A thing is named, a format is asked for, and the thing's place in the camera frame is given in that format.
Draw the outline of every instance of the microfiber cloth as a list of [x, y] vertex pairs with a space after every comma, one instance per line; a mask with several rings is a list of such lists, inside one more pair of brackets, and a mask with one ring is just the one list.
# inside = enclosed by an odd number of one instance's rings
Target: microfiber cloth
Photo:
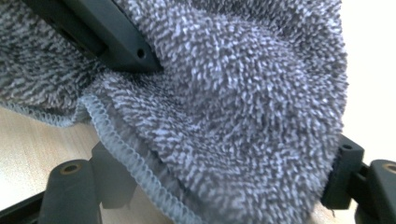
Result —
[[1, 105], [94, 125], [176, 223], [304, 223], [346, 105], [340, 1], [118, 0], [163, 71], [85, 59], [23, 2], [0, 0]]

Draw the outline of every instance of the black plastic clip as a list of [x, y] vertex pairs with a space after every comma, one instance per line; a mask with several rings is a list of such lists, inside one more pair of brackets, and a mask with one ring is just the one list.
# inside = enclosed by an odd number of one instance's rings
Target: black plastic clip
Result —
[[124, 72], [157, 72], [158, 59], [111, 0], [23, 0], [85, 56]]

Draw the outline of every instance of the black bracket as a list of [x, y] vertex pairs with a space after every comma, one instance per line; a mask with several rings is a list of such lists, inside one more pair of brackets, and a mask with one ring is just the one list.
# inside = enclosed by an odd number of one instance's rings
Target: black bracket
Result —
[[88, 58], [133, 73], [162, 68], [149, 44], [111, 0], [23, 0]]
[[342, 136], [339, 154], [321, 198], [329, 209], [348, 209], [358, 203], [358, 224], [396, 223], [396, 162], [378, 160], [362, 163], [364, 149]]
[[0, 211], [0, 224], [101, 224], [99, 204], [121, 208], [132, 200], [136, 186], [126, 168], [99, 143], [89, 161], [55, 167], [44, 192]]

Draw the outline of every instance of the light wood table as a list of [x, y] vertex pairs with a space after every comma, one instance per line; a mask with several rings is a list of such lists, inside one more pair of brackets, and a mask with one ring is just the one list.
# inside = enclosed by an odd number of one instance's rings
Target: light wood table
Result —
[[[364, 161], [396, 161], [396, 3], [344, 0], [348, 51], [348, 103], [344, 134], [366, 149]], [[0, 210], [42, 191], [50, 170], [88, 159], [98, 142], [88, 125], [60, 129], [0, 109]], [[346, 211], [317, 206], [311, 223], [354, 223], [356, 204]], [[170, 223], [137, 189], [129, 208], [105, 211], [105, 223]]]

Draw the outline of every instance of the gray mop pad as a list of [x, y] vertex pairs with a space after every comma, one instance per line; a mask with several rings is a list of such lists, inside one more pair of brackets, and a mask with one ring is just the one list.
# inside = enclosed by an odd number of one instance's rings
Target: gray mop pad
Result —
[[176, 223], [304, 223], [342, 131], [340, 1], [119, 0], [164, 71], [86, 60], [0, 0], [0, 102], [101, 141]]

